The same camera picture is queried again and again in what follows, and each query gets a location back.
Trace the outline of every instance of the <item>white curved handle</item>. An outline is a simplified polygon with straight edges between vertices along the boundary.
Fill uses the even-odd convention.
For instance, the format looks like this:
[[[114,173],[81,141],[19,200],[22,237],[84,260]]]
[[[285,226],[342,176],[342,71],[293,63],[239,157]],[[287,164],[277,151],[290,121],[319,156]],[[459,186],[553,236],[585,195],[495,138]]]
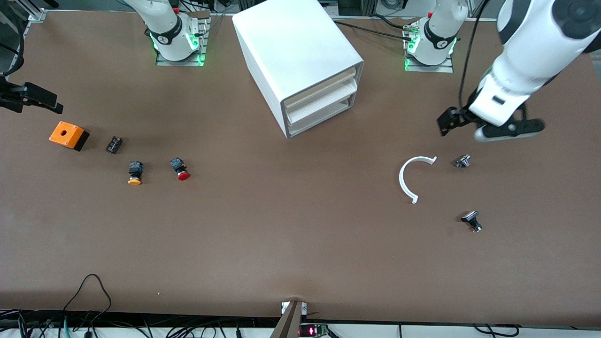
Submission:
[[[429,157],[425,157],[425,156],[417,156],[417,157],[407,160],[407,162],[405,162],[405,164],[403,164],[403,166],[401,167],[401,171],[399,171],[399,173],[398,173],[398,182],[401,183],[401,189],[403,189],[405,194],[407,194],[407,196],[409,196],[413,199],[413,201],[412,201],[413,204],[415,204],[417,202],[417,199],[419,196],[412,193],[411,190],[409,190],[409,188],[407,188],[407,185],[405,184],[405,178],[403,176],[404,176],[404,172],[405,172],[405,168],[407,167],[407,164],[410,164],[411,162],[419,161],[419,162],[426,162],[426,163],[432,165],[432,164],[434,164],[434,161],[436,161],[436,159],[437,159],[436,156],[434,156],[434,158],[429,158]]]

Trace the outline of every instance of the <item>orange button housing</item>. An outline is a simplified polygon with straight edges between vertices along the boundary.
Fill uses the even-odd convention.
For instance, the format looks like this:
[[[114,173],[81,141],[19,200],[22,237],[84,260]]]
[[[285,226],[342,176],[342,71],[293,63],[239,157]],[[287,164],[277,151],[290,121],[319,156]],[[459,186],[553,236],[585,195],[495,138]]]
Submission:
[[[60,121],[49,140],[63,147],[81,151],[90,134],[75,124]]]

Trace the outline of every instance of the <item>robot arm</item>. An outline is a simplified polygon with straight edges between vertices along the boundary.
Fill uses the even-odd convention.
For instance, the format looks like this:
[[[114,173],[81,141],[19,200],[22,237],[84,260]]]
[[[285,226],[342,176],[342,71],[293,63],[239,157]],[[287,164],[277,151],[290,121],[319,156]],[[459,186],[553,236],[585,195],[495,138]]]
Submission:
[[[468,104],[439,117],[441,133],[476,122],[477,141],[534,136],[524,102],[601,38],[601,0],[507,0],[497,20],[503,53],[484,74]],[[521,121],[513,119],[516,110]]]
[[[150,32],[156,50],[169,61],[181,61],[199,48],[198,19],[176,14],[168,0],[126,0]]]

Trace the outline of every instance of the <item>black band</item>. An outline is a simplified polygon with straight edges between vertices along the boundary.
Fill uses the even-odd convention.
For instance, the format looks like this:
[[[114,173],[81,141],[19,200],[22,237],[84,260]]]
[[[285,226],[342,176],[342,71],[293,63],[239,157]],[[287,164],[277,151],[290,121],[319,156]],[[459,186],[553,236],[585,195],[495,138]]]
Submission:
[[[424,33],[426,34],[426,38],[432,41],[435,49],[445,49],[457,36],[457,33],[455,33],[452,37],[443,38],[432,33],[432,30],[430,30],[430,20],[426,21],[424,25]]]
[[[176,15],[175,17],[177,18],[177,22],[175,23],[175,26],[173,26],[173,28],[171,28],[169,31],[167,31],[165,33],[159,34],[159,33],[151,31],[150,29],[148,30],[150,32],[150,34],[152,34],[153,38],[158,43],[160,43],[162,45],[170,45],[171,40],[173,40],[174,37],[178,36],[181,33],[182,19],[178,15]]]

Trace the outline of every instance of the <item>red button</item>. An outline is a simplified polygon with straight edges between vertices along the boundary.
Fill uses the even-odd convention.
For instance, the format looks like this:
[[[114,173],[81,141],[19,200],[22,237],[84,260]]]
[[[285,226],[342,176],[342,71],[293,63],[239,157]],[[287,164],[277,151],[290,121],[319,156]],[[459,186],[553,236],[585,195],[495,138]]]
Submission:
[[[180,181],[185,181],[185,180],[187,180],[188,178],[190,178],[190,174],[188,174],[188,172],[187,172],[187,171],[182,171],[181,173],[179,173],[179,174],[177,175],[177,179],[178,179],[178,180],[180,180]]]

